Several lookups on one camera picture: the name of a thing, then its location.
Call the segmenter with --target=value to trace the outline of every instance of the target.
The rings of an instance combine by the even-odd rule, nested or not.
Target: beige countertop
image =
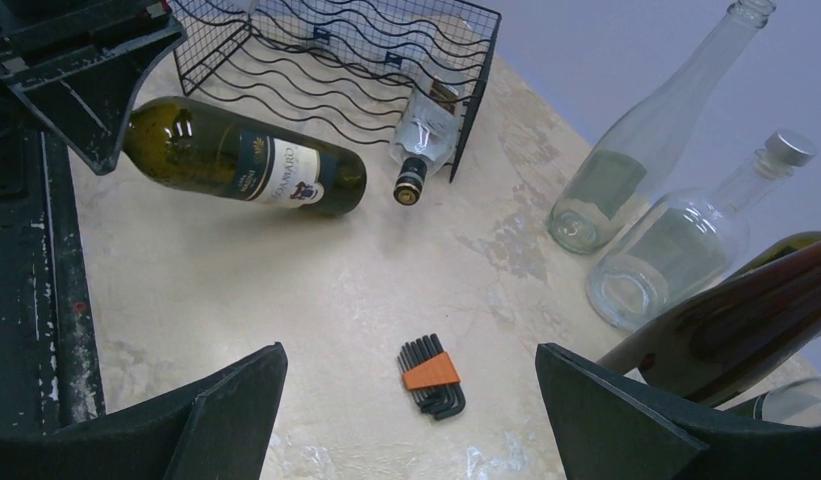
[[[179,93],[169,58],[138,102]],[[258,107],[233,108],[265,118]],[[280,341],[289,371],[263,478],[562,479],[537,344],[596,359],[622,338],[584,293],[597,257],[543,226],[588,145],[500,59],[456,181],[429,179],[415,207],[392,199],[385,145],[294,128],[362,156],[354,212],[313,218],[169,190],[124,156],[104,177],[73,159],[108,411]],[[395,360],[433,332],[467,399],[444,422],[418,412]],[[755,391],[812,372],[794,358]]]

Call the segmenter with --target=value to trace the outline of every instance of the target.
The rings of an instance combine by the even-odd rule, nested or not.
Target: small bottle with black cap
[[[457,146],[465,77],[440,64],[447,65],[425,64],[427,74],[417,79],[390,142],[390,156],[401,165],[393,196],[402,205],[419,201],[425,178],[448,163]]]
[[[748,211],[814,156],[810,140],[781,129],[715,189],[666,194],[590,272],[590,303],[634,331],[701,292],[748,249]]]

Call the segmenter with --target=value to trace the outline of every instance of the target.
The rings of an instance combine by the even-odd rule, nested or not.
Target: bottle cap
[[[775,158],[794,167],[804,166],[816,156],[810,140],[786,128],[776,130],[763,145]]]
[[[425,184],[427,173],[428,166],[421,158],[410,157],[404,160],[392,196],[402,205],[415,205],[422,196],[422,186]]]

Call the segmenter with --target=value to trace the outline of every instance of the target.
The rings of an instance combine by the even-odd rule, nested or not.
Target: wire mesh
[[[242,1],[171,2],[189,34],[175,51],[184,94],[260,105],[270,123],[314,136],[321,124],[369,145],[390,140],[413,88],[435,78],[463,92],[452,100],[465,106],[453,180],[500,14],[462,0]]]

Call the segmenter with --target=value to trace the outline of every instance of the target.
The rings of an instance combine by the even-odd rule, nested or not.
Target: wall
[[[498,53],[594,143],[675,71],[731,1],[478,3],[504,15]],[[782,126],[811,138],[820,155],[753,212],[749,257],[821,229],[821,0],[779,4],[711,96],[663,191],[715,186]],[[821,339],[803,353],[821,370]]]

